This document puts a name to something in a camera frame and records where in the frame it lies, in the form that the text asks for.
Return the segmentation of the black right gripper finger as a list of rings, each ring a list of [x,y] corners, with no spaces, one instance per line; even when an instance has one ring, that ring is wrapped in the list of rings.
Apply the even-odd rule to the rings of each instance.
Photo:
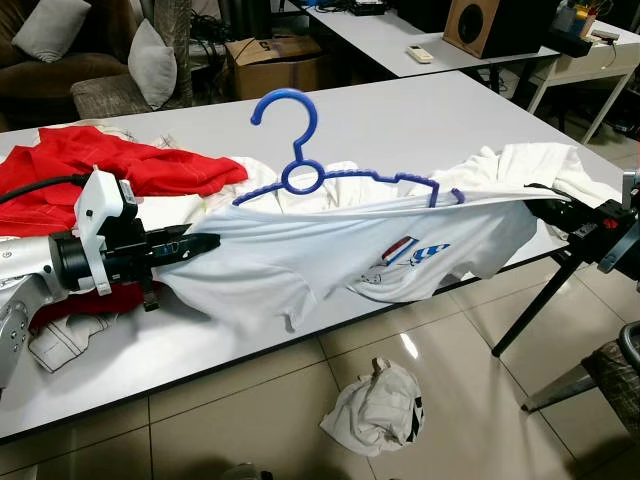
[[[576,198],[567,195],[561,189],[543,186],[543,184],[526,184],[526,188],[539,193],[538,198],[530,198],[525,204],[530,211],[568,211],[572,209]]]
[[[545,224],[563,241],[585,238],[593,233],[593,209],[584,205],[549,205],[545,207]]]

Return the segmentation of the white printed t-shirt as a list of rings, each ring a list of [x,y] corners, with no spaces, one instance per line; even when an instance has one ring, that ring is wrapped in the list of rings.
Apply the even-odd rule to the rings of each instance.
[[[253,332],[266,321],[297,328],[338,291],[379,303],[428,300],[447,278],[498,273],[530,241],[527,201],[543,188],[465,191],[430,205],[403,196],[312,212],[228,206],[198,221],[219,246],[156,270],[179,301]]]

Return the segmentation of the blue plastic hanger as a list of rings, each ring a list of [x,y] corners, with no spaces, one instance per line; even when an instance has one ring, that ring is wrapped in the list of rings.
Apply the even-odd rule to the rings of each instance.
[[[411,182],[420,184],[420,186],[426,186],[429,188],[428,206],[435,207],[438,204],[440,197],[440,184],[435,180],[426,178],[424,175],[416,175],[411,173],[396,173],[394,175],[383,175],[370,169],[344,169],[344,170],[326,170],[323,165],[317,163],[312,159],[308,159],[303,151],[303,146],[314,137],[319,124],[319,114],[315,108],[314,101],[307,96],[306,92],[296,90],[296,88],[279,88],[279,90],[270,91],[266,95],[262,96],[255,108],[253,108],[250,123],[252,125],[260,125],[262,123],[262,116],[264,116],[266,109],[270,108],[271,104],[275,101],[283,99],[292,99],[300,102],[307,114],[307,127],[306,131],[301,134],[297,140],[292,142],[292,154],[293,160],[291,163],[285,164],[282,172],[280,172],[279,179],[276,182],[268,184],[268,186],[252,189],[248,193],[244,193],[232,201],[233,205],[239,206],[246,204],[246,202],[255,200],[255,198],[262,195],[270,195],[270,193],[278,192],[279,189],[291,193],[291,195],[311,195],[312,192],[317,191],[324,186],[325,180],[339,179],[339,178],[356,178],[362,177],[375,182],[397,184],[401,182]],[[296,186],[292,182],[291,175],[294,170],[297,169],[311,170],[314,173],[314,180],[306,186]]]

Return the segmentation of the black table leg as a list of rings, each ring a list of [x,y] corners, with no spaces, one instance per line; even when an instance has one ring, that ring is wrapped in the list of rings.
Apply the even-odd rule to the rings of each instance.
[[[552,259],[556,260],[559,266],[556,274],[554,274],[552,278],[545,283],[544,287],[540,289],[538,294],[532,298],[529,306],[527,306],[525,310],[516,317],[515,323],[512,324],[511,328],[509,328],[507,332],[504,333],[503,337],[494,344],[492,347],[493,357],[499,358],[509,347],[511,347],[511,344],[515,342],[515,340],[525,332],[527,326],[532,323],[535,316],[538,316],[540,311],[548,305],[554,296],[556,296],[559,288],[561,288],[562,285],[571,278],[572,274],[575,273],[582,264],[584,264],[584,259],[582,259],[582,256],[579,255],[579,253],[571,253],[567,250],[554,252]]]

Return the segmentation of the red garment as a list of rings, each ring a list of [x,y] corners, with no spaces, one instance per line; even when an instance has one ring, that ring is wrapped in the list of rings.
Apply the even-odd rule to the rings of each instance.
[[[155,270],[215,250],[220,238],[187,224],[147,228],[142,198],[201,198],[247,177],[227,157],[91,125],[40,129],[36,145],[0,161],[0,329],[156,310]]]

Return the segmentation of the white garment with grey seams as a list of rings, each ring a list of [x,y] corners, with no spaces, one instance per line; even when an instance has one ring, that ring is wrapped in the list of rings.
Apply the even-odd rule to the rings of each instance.
[[[33,317],[28,351],[42,369],[59,370],[86,352],[92,335],[110,328],[115,316],[111,301],[99,294],[73,294]]]

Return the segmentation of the brown wicker chair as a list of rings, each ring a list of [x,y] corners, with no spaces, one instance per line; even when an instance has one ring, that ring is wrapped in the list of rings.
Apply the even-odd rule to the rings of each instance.
[[[608,340],[581,362],[628,434],[640,429],[639,328],[640,321],[623,326],[616,339]]]

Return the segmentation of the small white side table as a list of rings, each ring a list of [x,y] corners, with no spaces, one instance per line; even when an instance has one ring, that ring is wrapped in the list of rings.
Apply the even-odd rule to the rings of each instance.
[[[640,36],[636,33],[603,20],[594,20],[586,32],[589,50],[584,56],[572,58],[557,54],[530,61],[522,70],[521,81],[513,90],[512,97],[513,102],[534,114],[543,104],[549,88],[567,84],[580,87],[585,82],[608,81],[611,83],[609,95],[582,134],[582,142],[588,142],[604,123],[605,116],[631,81],[640,61]]]

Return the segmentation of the grey metal table leg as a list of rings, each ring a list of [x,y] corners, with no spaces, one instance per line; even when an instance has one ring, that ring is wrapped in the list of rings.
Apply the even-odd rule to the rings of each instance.
[[[525,412],[538,412],[552,404],[566,401],[568,398],[579,396],[596,387],[596,381],[584,366],[575,365],[570,370],[559,375],[558,378],[547,387],[543,387],[538,392],[532,393],[524,403],[521,410]]]

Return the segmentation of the black pen holder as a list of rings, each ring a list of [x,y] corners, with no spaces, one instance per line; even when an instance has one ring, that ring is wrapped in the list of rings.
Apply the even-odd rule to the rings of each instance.
[[[541,45],[571,58],[588,55],[596,19],[608,13],[612,5],[613,0],[559,0]]]

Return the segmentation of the grey upright pillow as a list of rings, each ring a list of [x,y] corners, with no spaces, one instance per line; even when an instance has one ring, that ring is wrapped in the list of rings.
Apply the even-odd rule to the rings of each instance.
[[[163,108],[177,91],[179,67],[174,49],[147,20],[142,20],[131,42],[128,70],[151,110]]]

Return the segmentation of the brown cardboard box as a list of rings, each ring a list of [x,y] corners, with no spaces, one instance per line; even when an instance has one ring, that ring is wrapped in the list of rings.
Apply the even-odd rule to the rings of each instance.
[[[230,91],[261,99],[279,88],[311,92],[340,86],[334,58],[311,36],[246,38],[227,45]]]

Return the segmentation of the white remote control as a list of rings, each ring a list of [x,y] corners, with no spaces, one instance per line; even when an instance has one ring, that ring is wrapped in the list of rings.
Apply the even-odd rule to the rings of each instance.
[[[420,45],[410,45],[404,51],[406,51],[406,54],[415,60],[417,64],[430,65],[434,63],[434,56]]]

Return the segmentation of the grey square pillow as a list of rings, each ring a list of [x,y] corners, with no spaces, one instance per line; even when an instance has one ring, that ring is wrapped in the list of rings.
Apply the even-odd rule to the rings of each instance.
[[[33,59],[54,63],[70,50],[90,9],[86,0],[40,0],[13,44]]]

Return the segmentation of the crumpled grey white garment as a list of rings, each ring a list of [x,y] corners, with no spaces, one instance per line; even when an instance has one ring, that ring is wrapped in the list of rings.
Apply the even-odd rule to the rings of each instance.
[[[372,360],[372,371],[339,393],[320,429],[348,451],[376,457],[419,439],[425,425],[422,390],[412,372],[388,358]]]

